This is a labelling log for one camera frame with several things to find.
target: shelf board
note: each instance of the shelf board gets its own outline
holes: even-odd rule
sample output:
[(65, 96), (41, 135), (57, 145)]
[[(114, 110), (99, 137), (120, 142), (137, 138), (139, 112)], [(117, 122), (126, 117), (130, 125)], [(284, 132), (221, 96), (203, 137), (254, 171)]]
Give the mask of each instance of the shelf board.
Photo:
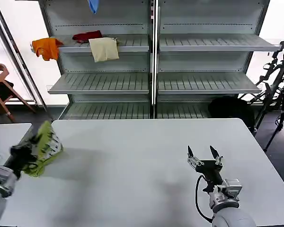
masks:
[(209, 118), (207, 104), (200, 103), (158, 103), (157, 118)]
[(148, 94), (148, 73), (66, 73), (49, 94)]
[(64, 120), (149, 119), (149, 103), (73, 103)]
[(159, 73), (159, 95), (259, 93), (243, 72)]
[[(149, 50), (147, 35), (106, 35), (105, 37), (117, 38), (119, 52), (147, 52)], [(55, 36), (63, 43), (59, 47), (60, 53), (91, 53), (90, 45), (79, 44), (72, 39), (72, 35)]]
[(279, 50), (254, 34), (164, 34), (161, 51), (268, 51)]

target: black bag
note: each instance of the black bag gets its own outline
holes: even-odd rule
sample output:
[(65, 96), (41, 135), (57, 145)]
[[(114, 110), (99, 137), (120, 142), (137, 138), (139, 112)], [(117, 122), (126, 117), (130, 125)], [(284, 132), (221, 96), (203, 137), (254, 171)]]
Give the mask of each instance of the black bag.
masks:
[[(8, 82), (6, 80), (6, 82), (11, 86), (14, 87), (14, 84), (11, 82)], [(2, 101), (5, 101), (5, 99), (7, 99), (8, 97), (10, 97), (11, 95), (14, 95), (14, 93), (11, 92), (11, 90), (2, 82), (0, 82), (0, 98)]]
[(229, 96), (217, 98), (208, 105), (208, 111), (213, 118), (240, 118), (250, 131), (254, 130), (254, 110), (242, 99)]

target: white table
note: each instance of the white table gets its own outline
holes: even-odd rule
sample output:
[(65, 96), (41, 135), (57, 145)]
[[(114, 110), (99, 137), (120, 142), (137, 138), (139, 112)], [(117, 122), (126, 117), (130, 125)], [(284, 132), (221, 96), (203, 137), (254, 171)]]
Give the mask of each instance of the white table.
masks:
[(17, 145), (31, 126), (31, 123), (0, 124), (0, 165), (10, 156), (10, 147)]
[[(199, 176), (186, 162), (209, 146), (238, 178), (240, 207), (257, 226), (284, 224), (284, 182), (239, 119), (55, 121), (64, 153), (44, 175), (24, 175), (0, 225), (22, 227), (209, 227), (195, 208)], [(199, 205), (207, 216), (209, 197)]]

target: floor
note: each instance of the floor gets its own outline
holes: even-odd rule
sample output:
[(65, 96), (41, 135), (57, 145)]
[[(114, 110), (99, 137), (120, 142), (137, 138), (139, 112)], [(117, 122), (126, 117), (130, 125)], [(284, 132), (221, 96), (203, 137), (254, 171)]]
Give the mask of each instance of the floor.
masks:
[[(49, 108), (49, 112), (54, 119), (58, 119), (63, 109), (64, 108), (58, 107)], [(40, 108), (37, 113), (29, 112), (22, 106), (11, 106), (9, 110), (13, 113), (18, 123), (30, 122), (33, 124), (35, 130), (37, 130), (45, 120), (49, 120), (49, 117), (42, 108)], [(256, 140), (262, 148), (266, 146), (276, 129), (275, 120), (278, 116), (279, 112), (271, 112), (265, 116), (256, 135)], [(0, 124), (5, 123), (10, 123), (9, 119), (4, 115), (0, 116)], [(284, 181), (284, 128), (276, 135), (266, 154)]]

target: metal shelving unit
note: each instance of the metal shelving unit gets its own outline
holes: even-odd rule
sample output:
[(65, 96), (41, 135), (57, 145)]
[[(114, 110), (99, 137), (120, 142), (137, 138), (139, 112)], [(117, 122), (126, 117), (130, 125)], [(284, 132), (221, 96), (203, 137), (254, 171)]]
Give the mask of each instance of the metal shelving unit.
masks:
[(148, 103), (75, 103), (60, 119), (149, 119)]
[(156, 117), (207, 118), (217, 97), (259, 93), (246, 76), (267, 0), (158, 0)]
[[(113, 37), (117, 39), (119, 52), (148, 52), (148, 36), (147, 35), (105, 35), (105, 37)], [(72, 39), (72, 35), (55, 36), (63, 43), (59, 47), (61, 53), (90, 53), (89, 43), (79, 44)]]
[(243, 72), (159, 73), (159, 95), (259, 93)]
[(66, 73), (50, 94), (144, 94), (149, 93), (148, 73)]
[(164, 34), (161, 51), (276, 51), (274, 46), (254, 34)]
[(209, 118), (210, 114), (205, 104), (194, 103), (159, 103), (157, 118)]
[[(39, 5), (49, 36), (63, 43), (61, 77), (48, 91), (70, 99), (60, 119), (150, 118), (149, 2), (101, 0), (96, 14), (86, 0), (40, 0)], [(116, 38), (118, 60), (94, 62), (89, 43), (72, 39), (95, 30)]]

